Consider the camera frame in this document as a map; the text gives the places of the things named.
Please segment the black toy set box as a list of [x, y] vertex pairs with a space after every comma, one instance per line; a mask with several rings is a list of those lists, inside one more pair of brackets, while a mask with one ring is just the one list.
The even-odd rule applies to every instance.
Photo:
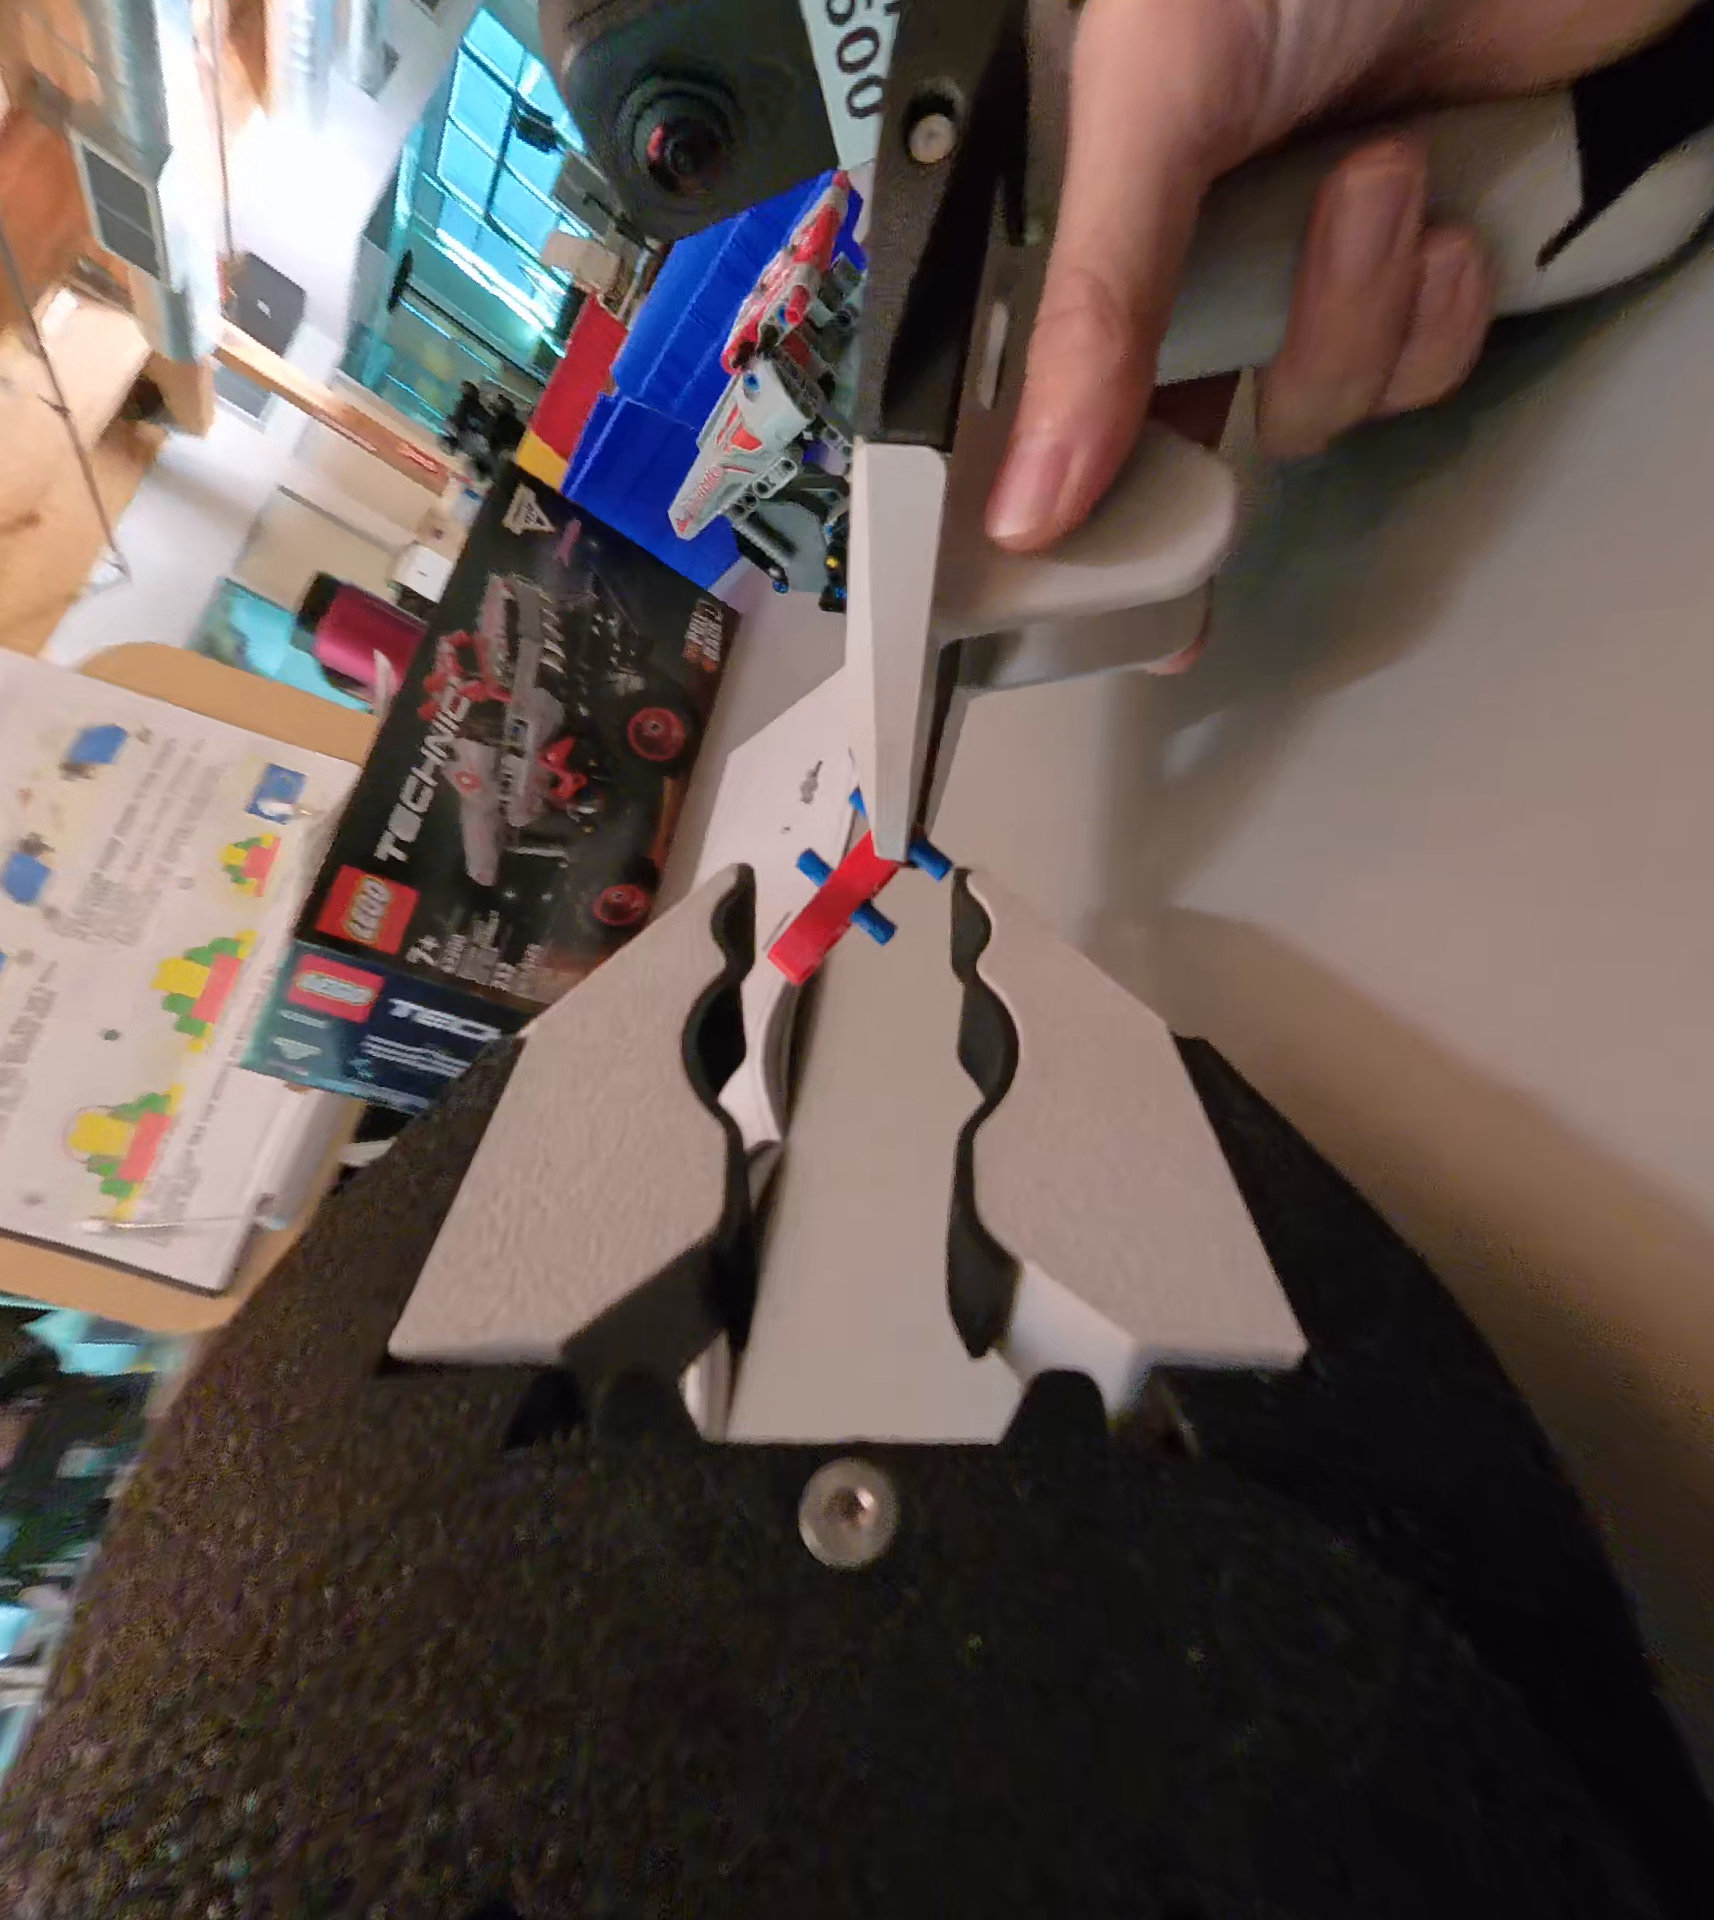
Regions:
[[244, 1067], [417, 1117], [650, 922], [738, 614], [510, 469], [465, 540]]

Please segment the maroon bottle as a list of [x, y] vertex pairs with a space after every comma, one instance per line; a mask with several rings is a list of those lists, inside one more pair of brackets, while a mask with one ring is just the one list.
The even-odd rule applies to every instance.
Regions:
[[304, 588], [294, 622], [294, 646], [337, 692], [365, 703], [380, 687], [380, 668], [395, 682], [410, 672], [428, 634], [428, 625], [395, 601], [327, 572]]

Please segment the grey red toy brick vehicle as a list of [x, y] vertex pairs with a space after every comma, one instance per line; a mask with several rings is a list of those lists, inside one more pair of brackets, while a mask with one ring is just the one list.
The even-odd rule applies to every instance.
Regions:
[[867, 271], [844, 242], [859, 193], [844, 166], [818, 185], [743, 301], [726, 381], [669, 506], [684, 544], [728, 532], [778, 595], [848, 605], [852, 407]]

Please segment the grey desk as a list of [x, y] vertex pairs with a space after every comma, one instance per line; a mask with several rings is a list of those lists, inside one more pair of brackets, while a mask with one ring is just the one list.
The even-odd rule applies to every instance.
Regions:
[[1453, 1288], [1714, 1792], [1714, 234], [1262, 509], [1199, 664], [987, 701], [934, 839]]

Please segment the red toy beam blue pins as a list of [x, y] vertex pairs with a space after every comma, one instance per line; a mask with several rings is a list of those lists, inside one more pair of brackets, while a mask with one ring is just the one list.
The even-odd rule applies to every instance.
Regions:
[[797, 852], [797, 875], [809, 883], [810, 892], [765, 945], [761, 965], [780, 982], [803, 989], [850, 932], [864, 935], [881, 948], [892, 945], [896, 922], [878, 907], [892, 878], [920, 873], [940, 884], [954, 870], [951, 856], [923, 834], [910, 840], [905, 861], [878, 855], [869, 826], [857, 830], [836, 865], [807, 846]]

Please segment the instruction poster on board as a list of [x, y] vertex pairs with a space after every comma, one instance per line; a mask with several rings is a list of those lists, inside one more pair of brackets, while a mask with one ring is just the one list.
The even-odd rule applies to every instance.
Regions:
[[[158, 642], [111, 646], [78, 668], [57, 666], [0, 646], [0, 664], [16, 682], [28, 668], [66, 690], [121, 690], [154, 708], [233, 725], [293, 753], [361, 769], [377, 721], [286, 684], [255, 678], [184, 649]], [[285, 1187], [269, 1202], [269, 1225], [244, 1244], [237, 1279], [219, 1294], [194, 1293], [106, 1254], [68, 1253], [0, 1233], [0, 1298], [45, 1303], [156, 1337], [201, 1337], [220, 1329], [294, 1247], [344, 1173], [365, 1108], [343, 1097], [308, 1092], [262, 1078], [296, 1121], [294, 1148], [282, 1160]]]

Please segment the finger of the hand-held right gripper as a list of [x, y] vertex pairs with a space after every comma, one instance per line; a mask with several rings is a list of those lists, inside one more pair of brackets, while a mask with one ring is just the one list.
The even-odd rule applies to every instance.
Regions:
[[948, 465], [923, 445], [857, 443], [850, 466], [844, 692], [875, 851], [907, 863], [930, 769], [933, 613]]

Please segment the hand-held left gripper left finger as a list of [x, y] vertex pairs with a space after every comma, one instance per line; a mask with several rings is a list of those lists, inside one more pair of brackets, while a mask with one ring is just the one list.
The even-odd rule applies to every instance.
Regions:
[[389, 1341], [406, 1367], [688, 1369], [757, 1304], [757, 881], [725, 866], [540, 1015]]

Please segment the red storage bin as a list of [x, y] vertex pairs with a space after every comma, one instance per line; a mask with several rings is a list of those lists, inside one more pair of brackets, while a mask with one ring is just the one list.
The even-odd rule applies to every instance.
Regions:
[[612, 369], [630, 343], [604, 301], [586, 298], [569, 333], [563, 359], [540, 396], [531, 430], [563, 460], [576, 454], [594, 407], [610, 389]]

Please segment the printed brick picture sheet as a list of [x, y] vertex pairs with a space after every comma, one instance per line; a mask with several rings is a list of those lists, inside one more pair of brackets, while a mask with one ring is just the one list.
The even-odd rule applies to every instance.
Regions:
[[0, 646], [0, 1238], [220, 1298], [343, 1104], [246, 1067], [354, 757]]

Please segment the person's right hand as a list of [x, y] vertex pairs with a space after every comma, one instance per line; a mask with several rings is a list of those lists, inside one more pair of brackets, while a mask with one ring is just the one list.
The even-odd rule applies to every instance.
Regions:
[[[1669, 32], [1677, 2], [1103, 2], [1075, 34], [1069, 146], [988, 538], [1035, 555], [1079, 529], [1153, 411], [1158, 350], [1209, 190], [1330, 118], [1559, 88]], [[1376, 138], [1325, 178], [1260, 446], [1325, 453], [1462, 387], [1495, 321], [1476, 237], [1426, 211], [1426, 156]]]

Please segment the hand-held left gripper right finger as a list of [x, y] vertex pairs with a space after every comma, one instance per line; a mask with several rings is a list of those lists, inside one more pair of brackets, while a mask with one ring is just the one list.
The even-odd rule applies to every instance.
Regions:
[[948, 1202], [948, 1317], [1015, 1373], [1290, 1373], [1303, 1324], [1158, 1015], [1008, 886], [951, 894], [976, 1102]]

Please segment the blue storage bin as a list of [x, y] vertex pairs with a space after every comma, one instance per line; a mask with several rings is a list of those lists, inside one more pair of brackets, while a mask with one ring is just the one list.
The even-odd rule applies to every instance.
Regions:
[[697, 432], [684, 423], [633, 396], [604, 394], [588, 413], [560, 493], [688, 583], [718, 588], [741, 565], [731, 525], [710, 523], [688, 540], [672, 525], [672, 502], [697, 454]]
[[726, 393], [723, 354], [768, 262], [831, 185], [831, 173], [678, 240], [612, 360], [612, 390], [691, 430]]

